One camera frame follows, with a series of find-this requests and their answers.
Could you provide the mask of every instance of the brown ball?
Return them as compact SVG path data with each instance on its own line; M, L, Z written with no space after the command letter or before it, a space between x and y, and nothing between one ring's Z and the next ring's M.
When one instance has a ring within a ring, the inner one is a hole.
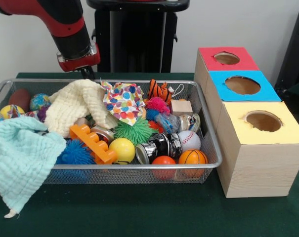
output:
M30 101L31 95L27 91L27 89L21 88L16 90L9 98L9 105L17 105L21 107L24 112L28 112L30 110Z
M206 155L199 150L185 151L179 158L179 164L207 164ZM184 169L188 178L199 178L203 175L204 169Z

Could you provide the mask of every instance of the blue box top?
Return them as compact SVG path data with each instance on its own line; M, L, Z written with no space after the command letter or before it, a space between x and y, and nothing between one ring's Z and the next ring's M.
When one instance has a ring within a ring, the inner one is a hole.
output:
M210 72L223 101L281 101L261 71Z

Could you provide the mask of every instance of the pink spiky ball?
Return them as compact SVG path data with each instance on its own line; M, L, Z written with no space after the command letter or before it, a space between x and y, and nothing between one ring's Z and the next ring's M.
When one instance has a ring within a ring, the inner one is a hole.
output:
M147 108L157 110L160 113L170 114L167 103L160 97L152 97L147 103Z

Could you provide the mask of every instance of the white wall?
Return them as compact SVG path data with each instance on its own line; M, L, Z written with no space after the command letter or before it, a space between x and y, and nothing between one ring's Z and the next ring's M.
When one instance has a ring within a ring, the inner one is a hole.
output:
M91 34L94 10L84 0ZM244 46L274 83L299 10L299 0L191 0L178 13L173 72L194 72L198 47ZM61 72L57 48L34 16L0 14L0 81L18 72Z

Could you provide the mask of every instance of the box hole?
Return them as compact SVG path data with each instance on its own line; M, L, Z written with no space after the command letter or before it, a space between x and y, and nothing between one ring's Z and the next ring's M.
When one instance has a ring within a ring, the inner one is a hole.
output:
M221 52L214 56L215 60L221 64L234 65L240 62L238 56L232 53Z
M275 132L281 126L281 120L267 111L252 111L246 116L246 121L260 131Z
M228 88L241 95L253 95L260 91L260 85L246 77L234 76L225 81Z

